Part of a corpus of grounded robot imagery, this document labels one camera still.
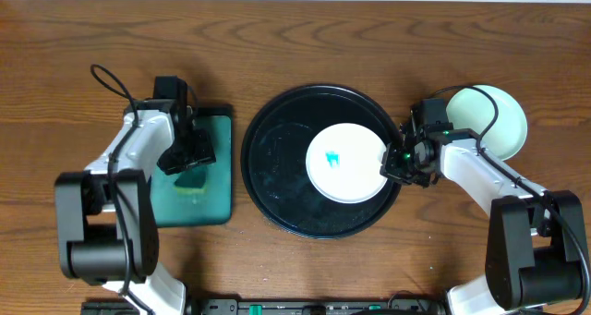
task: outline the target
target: wooden table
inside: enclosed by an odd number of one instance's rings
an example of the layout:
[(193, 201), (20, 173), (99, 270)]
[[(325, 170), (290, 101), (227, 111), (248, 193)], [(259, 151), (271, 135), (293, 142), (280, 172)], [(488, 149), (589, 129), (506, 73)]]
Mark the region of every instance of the wooden table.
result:
[[(126, 106), (91, 63), (137, 98), (173, 74), (204, 101), (230, 103), (236, 155), (254, 114), (297, 85), (357, 88), (398, 123), (436, 89), (494, 84), (529, 122), (511, 166), (575, 192), (591, 222), (591, 6), (0, 0), (3, 314), (77, 314), (87, 298), (114, 296), (67, 280), (57, 261), (54, 180), (103, 152)], [(198, 296), (436, 296), (484, 272), (487, 216), (451, 182), (406, 187), (366, 231), (318, 241), (265, 219), (239, 162), (234, 172), (228, 224), (160, 230), (160, 261)]]

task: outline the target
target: blue logo on white plate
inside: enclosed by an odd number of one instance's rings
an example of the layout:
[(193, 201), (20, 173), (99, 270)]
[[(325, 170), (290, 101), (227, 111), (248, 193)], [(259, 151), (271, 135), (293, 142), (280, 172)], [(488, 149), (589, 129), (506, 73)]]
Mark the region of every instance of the blue logo on white plate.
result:
[(326, 152), (326, 160), (329, 161), (329, 164), (331, 165), (331, 168), (334, 167), (338, 167), (340, 162), (339, 162), (339, 154), (336, 153), (335, 151), (328, 151)]

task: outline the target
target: teal mat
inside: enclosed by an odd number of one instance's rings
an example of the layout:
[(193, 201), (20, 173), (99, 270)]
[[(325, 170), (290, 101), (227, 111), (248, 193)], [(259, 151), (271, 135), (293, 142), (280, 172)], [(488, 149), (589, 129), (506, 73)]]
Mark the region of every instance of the teal mat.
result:
[(151, 205), (158, 227), (223, 224), (232, 210), (232, 120), (197, 118), (211, 136), (216, 162), (167, 176), (156, 167), (151, 176)]

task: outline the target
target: black plate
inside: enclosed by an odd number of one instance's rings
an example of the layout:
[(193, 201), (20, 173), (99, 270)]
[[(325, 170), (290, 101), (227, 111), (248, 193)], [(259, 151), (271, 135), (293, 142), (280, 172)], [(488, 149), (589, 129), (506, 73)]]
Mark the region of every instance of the black plate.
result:
[(358, 91), (333, 85), (292, 89), (267, 103), (252, 120), (242, 144), (242, 177), (259, 209), (301, 236), (351, 236), (375, 223), (398, 196), (388, 181), (373, 198), (343, 204), (312, 185), (306, 171), (310, 142), (324, 128), (354, 123), (375, 132), (385, 144), (402, 143), (390, 117)]

